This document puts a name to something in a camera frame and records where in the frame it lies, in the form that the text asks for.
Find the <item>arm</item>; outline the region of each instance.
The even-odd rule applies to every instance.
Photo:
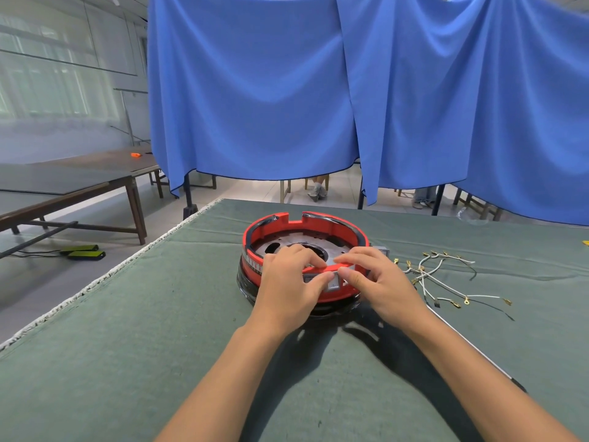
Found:
[[[409,279],[379,250],[352,249],[335,262],[358,264],[339,274],[374,310],[415,342],[446,381],[485,441],[578,442],[578,439],[477,353],[425,306]]]
[[[237,441],[268,364],[284,338],[317,304],[332,273],[303,282],[302,270],[325,262],[301,245],[267,254],[252,315],[235,331],[207,375],[172,417],[156,442]]]

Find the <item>forearm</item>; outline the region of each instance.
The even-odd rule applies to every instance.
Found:
[[[156,442],[237,441],[256,389],[282,339],[246,324]]]
[[[452,389],[486,441],[578,441],[434,315],[406,333]]]

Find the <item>hand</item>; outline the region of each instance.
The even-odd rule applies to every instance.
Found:
[[[284,339],[305,323],[319,295],[335,276],[325,272],[305,283],[303,269],[307,265],[327,266],[315,252],[298,244],[265,255],[250,325]]]
[[[416,322],[433,316],[407,276],[376,248],[355,247],[334,261],[370,270],[368,278],[350,268],[340,268],[338,272],[342,279],[360,290],[361,297],[392,326],[407,330]]]

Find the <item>left hand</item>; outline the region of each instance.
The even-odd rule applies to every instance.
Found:
[[[284,247],[278,254],[265,255],[260,289],[247,321],[250,326],[284,339],[305,323],[335,275],[321,273],[305,283],[303,269],[307,265],[327,266],[315,252],[298,244]]]

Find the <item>jeans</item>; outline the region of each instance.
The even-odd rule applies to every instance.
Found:
[[[436,201],[436,186],[416,189],[415,194],[413,194],[413,202],[419,203],[420,201],[434,203]]]

